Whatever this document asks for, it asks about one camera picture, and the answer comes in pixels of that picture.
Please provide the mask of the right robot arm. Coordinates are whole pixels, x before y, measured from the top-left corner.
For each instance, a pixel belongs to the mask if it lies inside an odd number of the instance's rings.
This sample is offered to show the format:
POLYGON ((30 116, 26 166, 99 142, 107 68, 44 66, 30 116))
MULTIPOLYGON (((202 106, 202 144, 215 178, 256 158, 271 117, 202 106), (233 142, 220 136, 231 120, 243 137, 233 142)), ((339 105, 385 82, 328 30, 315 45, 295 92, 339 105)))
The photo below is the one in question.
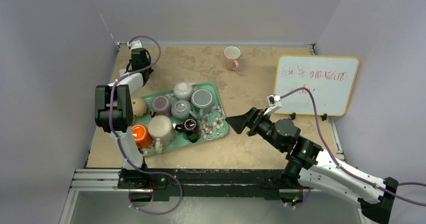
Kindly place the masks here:
POLYGON ((272 122, 263 110, 251 108, 226 122, 237 134, 248 128, 248 136, 259 135, 286 155, 282 181, 288 187, 297 184, 340 197, 361 210, 376 223, 389 223, 398 181, 379 178, 336 159, 322 146, 301 136, 300 128, 290 119, 272 122))

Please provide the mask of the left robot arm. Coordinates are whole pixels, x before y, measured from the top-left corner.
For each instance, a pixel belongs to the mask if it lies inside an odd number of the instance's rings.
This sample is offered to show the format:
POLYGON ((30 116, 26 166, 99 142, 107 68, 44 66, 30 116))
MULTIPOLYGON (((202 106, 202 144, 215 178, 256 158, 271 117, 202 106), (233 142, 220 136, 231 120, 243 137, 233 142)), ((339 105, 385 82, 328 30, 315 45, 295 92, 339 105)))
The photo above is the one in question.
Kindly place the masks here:
POLYGON ((115 141, 123 165, 119 171, 119 188, 144 188, 151 181, 144 157, 132 136, 134 113, 132 93, 144 86, 152 69, 151 56, 143 47, 130 50, 124 74, 113 83, 95 88, 94 120, 115 141))

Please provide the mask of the grey flat-bottom mug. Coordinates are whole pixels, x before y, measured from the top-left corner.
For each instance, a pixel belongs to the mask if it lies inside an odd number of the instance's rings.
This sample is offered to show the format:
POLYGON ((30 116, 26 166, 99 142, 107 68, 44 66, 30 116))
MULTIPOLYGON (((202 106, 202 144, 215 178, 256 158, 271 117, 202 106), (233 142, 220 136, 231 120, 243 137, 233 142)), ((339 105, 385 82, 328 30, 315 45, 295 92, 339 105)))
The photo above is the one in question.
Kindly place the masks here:
POLYGON ((198 89, 191 96, 191 102, 201 118, 212 110, 213 95, 207 89, 198 89))

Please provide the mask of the pink faceted mug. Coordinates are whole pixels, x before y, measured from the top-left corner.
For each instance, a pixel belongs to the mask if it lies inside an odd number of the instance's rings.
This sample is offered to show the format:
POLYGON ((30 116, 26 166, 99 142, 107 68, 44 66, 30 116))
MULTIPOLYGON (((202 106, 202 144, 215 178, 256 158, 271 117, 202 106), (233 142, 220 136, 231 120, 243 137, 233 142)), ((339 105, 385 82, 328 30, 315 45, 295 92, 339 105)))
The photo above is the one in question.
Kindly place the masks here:
POLYGON ((224 50, 225 65, 227 70, 235 71, 239 68, 239 58, 241 51, 238 47, 229 46, 224 50))

